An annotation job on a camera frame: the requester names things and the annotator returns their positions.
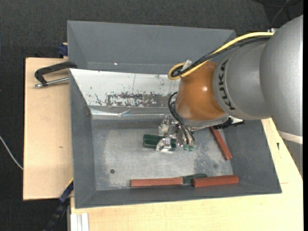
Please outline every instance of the scratched surface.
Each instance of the scratched surface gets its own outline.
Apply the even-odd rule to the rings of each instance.
[[[167,108],[168,96],[179,87],[167,75],[131,74],[71,69],[87,105],[112,107]]]
[[[206,173],[232,174],[210,132],[197,131],[193,151],[160,153],[143,148],[144,134],[157,134],[157,123],[106,124],[92,121],[96,190],[130,188],[132,179],[168,178]]]

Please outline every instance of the green block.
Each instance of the green block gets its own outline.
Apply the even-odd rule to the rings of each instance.
[[[163,139],[163,136],[144,134],[143,146],[148,148],[156,148],[157,144]]]

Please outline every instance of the green object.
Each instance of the green object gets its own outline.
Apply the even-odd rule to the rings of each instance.
[[[160,142],[160,140],[163,138],[163,136],[144,134],[143,146],[148,148],[156,148],[158,142]]]
[[[177,139],[172,138],[170,140],[171,148],[176,149],[177,148]]]
[[[183,184],[191,185],[193,183],[193,179],[196,178],[205,178],[207,174],[195,174],[195,175],[188,175],[183,177]]]

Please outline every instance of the yellow cable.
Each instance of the yellow cable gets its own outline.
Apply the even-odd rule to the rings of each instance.
[[[218,48],[217,50],[215,50],[212,54],[215,54],[215,53],[217,53],[217,52],[220,52],[220,51],[222,51],[222,50],[224,50],[224,49],[230,47],[232,44],[237,43],[237,42],[239,42],[239,41],[241,41],[241,40],[243,40],[243,39],[248,39],[248,38],[253,38],[253,37],[260,37],[260,36],[272,36],[273,34],[274,34],[274,33],[270,33],[270,32],[255,32],[255,33],[248,33],[248,34],[239,36],[239,37],[237,37],[237,38],[231,40],[230,42],[224,44],[223,46],[221,46],[220,48]],[[171,76],[171,73],[172,73],[177,67],[182,66],[182,65],[184,65],[185,63],[177,64],[177,65],[173,66],[173,67],[170,69],[170,71],[169,71],[169,73],[168,73],[168,78],[169,78],[170,80],[176,80],[176,79],[179,79],[180,77],[185,77],[185,76],[189,75],[190,73],[192,73],[193,71],[195,71],[196,69],[198,69],[199,67],[201,67],[201,66],[202,66],[204,63],[206,63],[207,61],[205,61],[205,62],[203,62],[203,63],[197,65],[196,67],[194,67],[194,68],[188,70],[187,72],[181,74],[181,76],[175,76],[175,77],[173,77],[173,76]]]

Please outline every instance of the wooden board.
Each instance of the wooden board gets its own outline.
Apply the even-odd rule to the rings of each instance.
[[[27,58],[25,79],[24,200],[58,198],[73,177],[68,81],[34,88],[34,73],[67,59]],[[68,76],[68,70],[46,75]]]

